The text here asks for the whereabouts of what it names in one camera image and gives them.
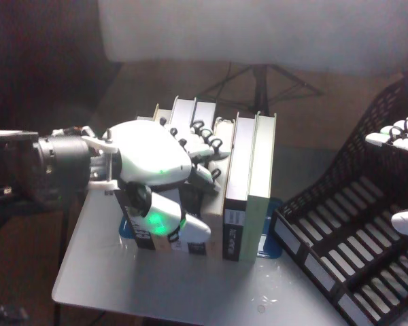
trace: black basket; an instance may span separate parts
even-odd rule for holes
[[[371,104],[324,175],[277,209],[272,234],[352,325],[388,325],[408,308],[408,155],[365,142],[408,116],[404,81]]]

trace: brown floor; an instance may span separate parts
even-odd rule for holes
[[[136,115],[152,116],[157,103],[169,109],[175,96],[192,98],[222,79],[227,62],[149,61],[123,66],[101,101],[90,125],[105,128],[131,120]],[[374,96],[400,75],[351,77],[327,73],[293,71],[321,89],[325,95],[278,103],[277,142],[296,147],[338,149]],[[269,95],[282,90],[286,81],[269,76]],[[252,76],[228,85],[227,99],[251,99]],[[73,108],[63,111],[72,114]],[[220,108],[224,117],[235,110]],[[69,236],[78,214],[71,218]],[[57,274],[61,216],[14,217],[0,230],[0,304],[24,306],[31,321],[26,325],[52,325],[51,290]],[[86,325],[99,312],[63,308],[63,325]],[[141,319],[106,314],[98,325],[137,325]]]

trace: black tripod stand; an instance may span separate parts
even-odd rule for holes
[[[228,72],[225,78],[219,83],[199,93],[197,97],[206,101],[217,101],[219,104],[235,107],[238,109],[247,109],[252,113],[257,113],[258,111],[260,111],[262,112],[263,115],[269,115],[269,106],[275,103],[281,101],[294,100],[296,98],[321,96],[324,94],[321,90],[315,88],[314,86],[308,84],[306,81],[303,81],[302,79],[298,78],[297,76],[293,75],[292,73],[288,72],[284,68],[281,68],[280,66],[277,65],[248,65],[240,69],[238,72],[230,75],[231,67],[232,63],[230,62],[228,66]],[[293,84],[288,88],[280,91],[276,95],[272,96],[271,98],[269,98],[267,95],[268,69],[273,69],[280,75],[284,76],[286,79],[289,79]],[[236,77],[239,77],[240,75],[247,73],[250,70],[252,70],[253,72],[256,84],[254,91],[254,100],[236,102],[221,98],[221,93],[227,83],[229,83]],[[215,90],[217,90],[216,95],[214,96],[210,95],[210,93]],[[307,90],[309,93],[299,94],[301,90]]]

